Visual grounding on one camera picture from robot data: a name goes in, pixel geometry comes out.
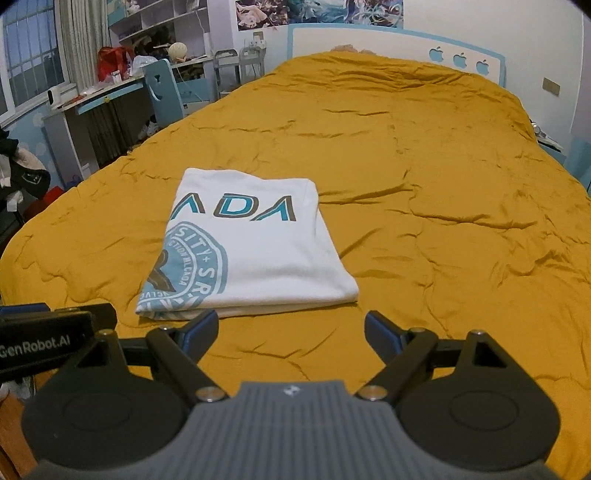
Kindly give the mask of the grey metal rack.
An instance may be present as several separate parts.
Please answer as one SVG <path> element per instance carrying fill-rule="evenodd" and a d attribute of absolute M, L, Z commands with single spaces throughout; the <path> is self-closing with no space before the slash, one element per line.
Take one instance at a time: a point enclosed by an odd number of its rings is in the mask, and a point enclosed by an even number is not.
<path fill-rule="evenodd" d="M 212 57 L 215 98 L 228 96 L 240 86 L 263 77 L 266 49 L 256 45 L 235 49 L 217 50 Z"/>

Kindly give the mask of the teal desk chair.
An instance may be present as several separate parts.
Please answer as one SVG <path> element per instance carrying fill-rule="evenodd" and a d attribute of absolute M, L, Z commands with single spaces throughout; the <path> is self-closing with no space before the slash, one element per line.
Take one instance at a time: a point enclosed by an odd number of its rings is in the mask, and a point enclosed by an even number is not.
<path fill-rule="evenodd" d="M 146 65 L 143 70 L 158 127 L 164 129 L 182 120 L 183 104 L 170 63 L 161 59 Z"/>

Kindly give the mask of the beige curtain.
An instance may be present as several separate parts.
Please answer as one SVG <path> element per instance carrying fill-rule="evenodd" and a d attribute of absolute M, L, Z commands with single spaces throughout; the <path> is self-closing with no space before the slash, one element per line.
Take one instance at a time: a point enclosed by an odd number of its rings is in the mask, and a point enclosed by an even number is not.
<path fill-rule="evenodd" d="M 59 0 L 55 6 L 68 77 L 82 91 L 98 82 L 98 52 L 110 45 L 107 2 Z"/>

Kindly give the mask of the window with blue panes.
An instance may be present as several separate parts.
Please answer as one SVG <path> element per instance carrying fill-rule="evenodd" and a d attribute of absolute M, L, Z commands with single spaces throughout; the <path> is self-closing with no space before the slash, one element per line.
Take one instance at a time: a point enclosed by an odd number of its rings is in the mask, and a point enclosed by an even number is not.
<path fill-rule="evenodd" d="M 65 82 L 54 1 L 15 1 L 1 16 L 1 26 L 8 86 L 16 108 Z"/>

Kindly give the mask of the white blue headboard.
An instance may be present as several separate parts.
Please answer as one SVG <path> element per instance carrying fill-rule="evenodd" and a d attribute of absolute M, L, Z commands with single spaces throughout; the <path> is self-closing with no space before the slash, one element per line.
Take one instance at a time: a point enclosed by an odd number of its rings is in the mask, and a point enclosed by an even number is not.
<path fill-rule="evenodd" d="M 478 74 L 501 87 L 506 85 L 503 55 L 458 40 L 369 25 L 321 23 L 287 27 L 287 58 L 325 52 L 339 45 L 389 58 L 430 62 Z"/>

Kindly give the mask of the teal bedside table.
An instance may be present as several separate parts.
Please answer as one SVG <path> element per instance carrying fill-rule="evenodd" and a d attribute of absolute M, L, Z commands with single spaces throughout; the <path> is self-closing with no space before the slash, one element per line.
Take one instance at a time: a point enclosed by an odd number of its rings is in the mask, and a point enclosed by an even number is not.
<path fill-rule="evenodd" d="M 574 138 L 570 150 L 552 139 L 537 123 L 531 121 L 538 145 L 555 160 L 557 160 L 573 177 L 575 177 L 590 193 L 590 144 L 584 140 Z"/>

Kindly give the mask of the beige wall switch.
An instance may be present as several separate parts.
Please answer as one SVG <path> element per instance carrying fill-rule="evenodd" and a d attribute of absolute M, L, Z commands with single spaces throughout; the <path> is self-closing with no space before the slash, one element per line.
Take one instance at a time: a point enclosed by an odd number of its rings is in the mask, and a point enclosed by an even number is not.
<path fill-rule="evenodd" d="M 560 96 L 561 86 L 547 77 L 543 78 L 542 89 L 556 97 Z"/>

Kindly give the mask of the mustard yellow bed quilt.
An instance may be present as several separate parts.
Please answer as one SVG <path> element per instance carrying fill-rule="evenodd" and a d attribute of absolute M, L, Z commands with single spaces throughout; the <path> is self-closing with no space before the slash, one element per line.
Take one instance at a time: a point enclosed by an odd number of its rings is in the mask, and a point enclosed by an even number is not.
<path fill-rule="evenodd" d="M 520 100 L 438 65 L 355 53 L 284 62 L 177 122 L 34 217 L 1 258 L 8 304 L 135 306 L 184 171 L 315 183 L 360 288 L 353 305 L 230 318 L 200 365 L 242 382 L 341 379 L 380 367 L 363 339 L 377 310 L 444 338 L 490 333 L 557 405 L 549 463 L 590 470 L 590 200 L 537 144 Z"/>

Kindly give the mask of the anime wall posters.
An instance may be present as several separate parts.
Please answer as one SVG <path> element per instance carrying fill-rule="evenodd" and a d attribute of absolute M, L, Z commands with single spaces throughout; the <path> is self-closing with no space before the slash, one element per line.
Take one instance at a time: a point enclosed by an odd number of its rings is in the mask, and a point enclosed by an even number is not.
<path fill-rule="evenodd" d="M 404 27 L 403 0 L 235 1 L 239 30 L 325 23 Z"/>

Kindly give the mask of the cream round ball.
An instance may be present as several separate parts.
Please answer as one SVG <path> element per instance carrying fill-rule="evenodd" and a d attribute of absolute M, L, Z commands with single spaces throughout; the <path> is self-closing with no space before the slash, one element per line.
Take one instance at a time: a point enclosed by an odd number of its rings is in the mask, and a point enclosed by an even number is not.
<path fill-rule="evenodd" d="M 182 63 L 186 61 L 188 48 L 183 42 L 174 42 L 169 45 L 167 54 L 173 63 Z"/>

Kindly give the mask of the pile of dark clothes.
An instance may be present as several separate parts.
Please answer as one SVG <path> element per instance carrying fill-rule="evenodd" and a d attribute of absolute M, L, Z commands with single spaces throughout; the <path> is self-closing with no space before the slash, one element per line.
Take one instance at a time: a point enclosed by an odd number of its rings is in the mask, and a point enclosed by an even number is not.
<path fill-rule="evenodd" d="M 43 163 L 1 129 L 1 210 L 14 214 L 23 225 L 25 219 L 19 205 L 24 201 L 24 193 L 40 200 L 50 183 L 51 175 Z"/>

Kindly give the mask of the lilac wall shelf unit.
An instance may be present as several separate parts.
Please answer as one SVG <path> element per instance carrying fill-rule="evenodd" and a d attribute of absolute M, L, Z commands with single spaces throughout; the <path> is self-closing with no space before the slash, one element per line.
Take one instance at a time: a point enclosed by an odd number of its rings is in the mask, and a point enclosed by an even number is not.
<path fill-rule="evenodd" d="M 235 13 L 228 1 L 108 1 L 106 19 L 114 46 L 181 42 L 190 57 L 233 46 Z"/>

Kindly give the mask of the red bag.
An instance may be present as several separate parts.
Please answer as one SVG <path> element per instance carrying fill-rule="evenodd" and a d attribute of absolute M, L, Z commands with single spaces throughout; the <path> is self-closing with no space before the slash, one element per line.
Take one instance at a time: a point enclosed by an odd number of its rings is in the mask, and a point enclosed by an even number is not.
<path fill-rule="evenodd" d="M 113 72 L 118 71 L 122 80 L 129 77 L 133 51 L 125 46 L 102 47 L 97 53 L 97 77 L 103 82 Z"/>

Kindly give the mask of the white t-shirt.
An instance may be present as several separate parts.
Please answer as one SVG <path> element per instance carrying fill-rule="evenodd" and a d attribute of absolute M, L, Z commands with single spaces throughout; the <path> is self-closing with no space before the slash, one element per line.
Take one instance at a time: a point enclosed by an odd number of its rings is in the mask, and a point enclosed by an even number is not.
<path fill-rule="evenodd" d="M 155 321 L 283 313 L 356 301 L 315 183 L 188 168 L 135 312 Z"/>

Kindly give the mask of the white blue desk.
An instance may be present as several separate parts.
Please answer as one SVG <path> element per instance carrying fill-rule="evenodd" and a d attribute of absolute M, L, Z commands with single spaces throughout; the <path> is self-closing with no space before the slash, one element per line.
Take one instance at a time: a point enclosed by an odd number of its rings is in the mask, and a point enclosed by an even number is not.
<path fill-rule="evenodd" d="M 177 64 L 167 60 L 183 104 L 183 118 L 212 101 L 211 60 L 211 56 Z M 128 79 L 97 84 L 43 117 L 56 170 L 65 186 L 88 178 L 157 131 L 143 79 L 143 68 L 156 61 L 143 56 Z"/>

